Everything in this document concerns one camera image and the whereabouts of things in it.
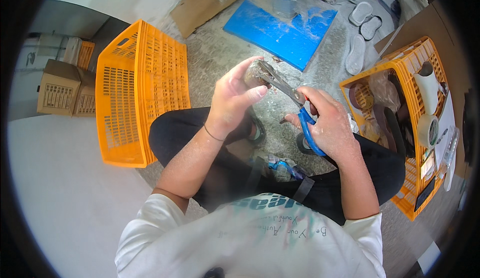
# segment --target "wrist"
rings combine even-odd
[[[360,143],[356,139],[347,148],[342,150],[341,155],[335,158],[332,157],[339,168],[356,167],[359,162],[364,162]]]
[[[204,126],[208,131],[208,134],[215,139],[224,140],[230,133],[221,121],[212,119],[210,116],[208,116]]]

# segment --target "black pants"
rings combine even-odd
[[[150,148],[163,166],[194,137],[207,119],[209,107],[171,111],[159,116],[150,127]],[[225,140],[225,145],[246,138],[252,131],[252,120],[245,115],[240,125]],[[405,160],[399,155],[355,134],[367,165],[379,204],[396,195],[405,180]],[[276,182],[261,177],[253,193],[243,192],[252,168],[228,152],[223,146],[213,161],[200,190],[193,197],[208,212],[220,204],[260,193],[277,193],[293,197],[301,181]],[[328,216],[339,225],[345,223],[340,197],[340,173],[332,172],[311,177],[315,184],[303,205]]]

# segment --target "fingernail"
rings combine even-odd
[[[257,88],[257,94],[260,96],[260,97],[263,97],[267,94],[267,91],[268,91],[268,88],[267,86],[260,86]]]

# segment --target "orange plastic crate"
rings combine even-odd
[[[186,45],[136,21],[99,55],[95,95],[103,161],[146,167],[157,160],[150,125],[165,112],[190,108]]]
[[[358,110],[351,104],[348,96],[349,88],[357,83],[361,83],[361,87],[357,88],[355,96],[357,101],[360,102],[365,96],[371,95],[368,88],[368,79],[371,74],[380,71],[387,70],[391,74],[395,74],[402,87],[405,95],[408,111],[410,114],[410,120],[413,128],[413,135],[415,139],[415,156],[416,158],[405,160],[405,182],[400,192],[394,196],[391,201],[411,220],[415,220],[417,215],[427,206],[432,197],[440,188],[443,180],[440,179],[439,172],[434,172],[437,177],[433,191],[429,197],[423,202],[423,204],[415,211],[415,202],[417,196],[423,191],[423,189],[431,181],[425,181],[421,176],[421,166],[423,164],[422,156],[426,152],[426,148],[421,147],[417,140],[417,124],[418,119],[425,113],[425,107],[423,106],[422,96],[413,74],[418,73],[422,68],[425,61],[430,61],[435,71],[435,76],[439,82],[447,83],[445,77],[445,71],[438,56],[438,52],[435,49],[433,41],[428,37],[423,37],[416,42],[413,42],[394,53],[385,56],[379,63],[377,63],[371,69],[364,71],[354,77],[344,80],[340,83],[340,88],[345,96],[346,101],[350,107],[350,110],[357,121],[359,126],[364,125],[365,121],[373,117],[372,110]],[[435,115],[440,116],[442,111],[445,96],[438,94],[438,105]]]
[[[91,41],[82,41],[80,47],[80,53],[78,54],[77,67],[85,71],[88,70],[88,64],[90,64],[90,59],[92,58],[93,48],[95,48],[95,43]]]

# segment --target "blue mat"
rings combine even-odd
[[[336,10],[313,7],[305,25],[300,15],[285,23],[245,0],[223,29],[303,71],[336,14]]]

